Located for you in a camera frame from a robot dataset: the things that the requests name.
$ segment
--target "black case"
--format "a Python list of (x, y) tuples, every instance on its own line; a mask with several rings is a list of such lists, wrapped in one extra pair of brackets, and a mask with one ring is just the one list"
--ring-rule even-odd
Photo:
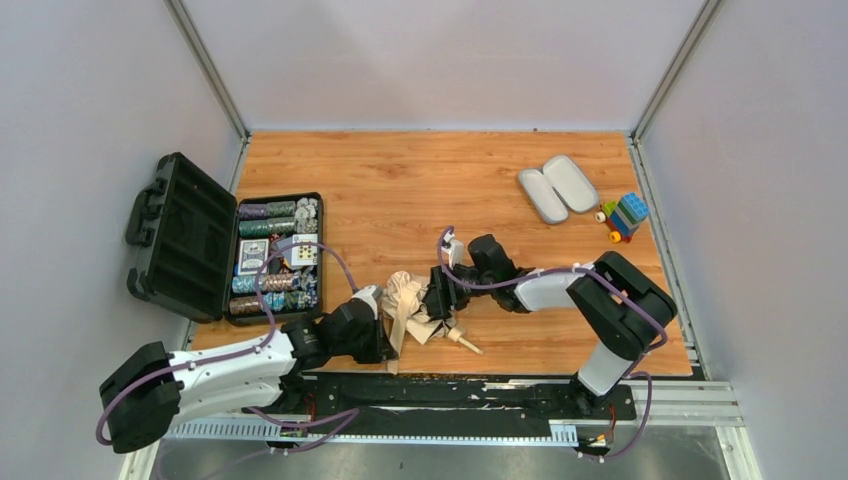
[[(324, 241), (324, 202), (316, 192), (250, 198), (241, 203), (268, 203), (303, 197), (318, 200), (318, 241)], [(231, 315), (231, 282), (238, 249), (236, 198), (182, 153), (159, 160), (153, 183), (135, 199), (125, 239), (138, 247), (127, 276), (130, 293), (146, 302), (199, 323), (226, 318), (233, 325), (268, 322), (264, 313)], [(277, 313), (283, 323), (316, 314), (323, 305), (323, 255), (316, 275), (318, 303), (306, 310)]]

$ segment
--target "robotic arm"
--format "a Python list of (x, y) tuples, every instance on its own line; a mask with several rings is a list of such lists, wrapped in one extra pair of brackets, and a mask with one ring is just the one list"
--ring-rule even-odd
[[(658, 333), (636, 310), (617, 302), (604, 283), (625, 292), (661, 327), (677, 314), (672, 299), (616, 252), (578, 269), (519, 268), (494, 236), (484, 235), (468, 245), (473, 266), (465, 266), (458, 263), (462, 244), (452, 235), (445, 240), (450, 266), (430, 270), (423, 299), (432, 319), (449, 318), (472, 297), (486, 294), (509, 312), (578, 308), (586, 317), (600, 342), (571, 382), (568, 396), (586, 415), (604, 405)], [(286, 395), (281, 387), (285, 377), (321, 367), (333, 356), (351, 355), (363, 364), (397, 358), (378, 315), (381, 294), (377, 285), (365, 287), (320, 322), (289, 322), (267, 343), (262, 336), (190, 352), (168, 353), (162, 342), (141, 347), (100, 387), (104, 409), (123, 396), (106, 418), (113, 450), (138, 450), (171, 427), (213, 413), (271, 405)], [(203, 361), (222, 355), (229, 358)], [(162, 369), (172, 371), (142, 381)]]

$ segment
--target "wooden table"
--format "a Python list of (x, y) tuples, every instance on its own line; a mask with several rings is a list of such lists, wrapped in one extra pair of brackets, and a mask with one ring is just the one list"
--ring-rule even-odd
[[(454, 225), (466, 245), (493, 233), (523, 267), (571, 265), (618, 250), (666, 288), (648, 225), (632, 243), (613, 245), (607, 227), (597, 224), (592, 213), (571, 213), (554, 226), (538, 217), (516, 176), (560, 153), (574, 159), (602, 201), (639, 189), (624, 137), (616, 133), (269, 132), (253, 136), (236, 196), (321, 193), (325, 241), (338, 250), (360, 286), (385, 285), (398, 270), (429, 275), (436, 264), (437, 237), (446, 225)], [(350, 289), (329, 255), (324, 262), (324, 305), (332, 311)], [(407, 335), (400, 371), (574, 373), (597, 342), (576, 309), (510, 314), (484, 297), (473, 299), (457, 318), (485, 355), (444, 338), (422, 346)], [(246, 340), (265, 331), (265, 326), (239, 328), (223, 321), (199, 325), (193, 348)], [(669, 343), (642, 367), (654, 374), (690, 375), (677, 322), (667, 331)], [(385, 366), (357, 365), (344, 357), (324, 369)]]

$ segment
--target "beige cloth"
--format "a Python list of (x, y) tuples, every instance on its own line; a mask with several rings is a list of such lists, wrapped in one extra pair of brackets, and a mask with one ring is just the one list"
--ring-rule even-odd
[[(445, 325), (456, 325), (453, 318), (449, 321), (430, 320), (426, 307), (421, 304), (429, 283), (430, 279), (427, 277), (409, 272), (395, 272), (389, 277), (383, 291), (381, 307), (383, 312), (394, 320), (389, 343), (397, 350), (398, 358), (403, 347), (403, 336), (407, 331), (418, 343), (424, 345), (433, 337), (445, 336)], [(387, 369), (397, 374), (398, 360), (390, 360)]]

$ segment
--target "white wall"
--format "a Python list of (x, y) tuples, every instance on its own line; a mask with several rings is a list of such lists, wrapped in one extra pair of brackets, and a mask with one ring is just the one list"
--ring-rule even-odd
[(132, 298), (122, 235), (158, 158), (227, 182), (235, 135), (161, 1), (0, 3), (0, 477), (109, 479), (98, 387), (185, 320)]
[(628, 129), (702, 0), (188, 0), (253, 129)]
[(844, 478), (848, 3), (725, 2), (645, 146), (765, 478)]

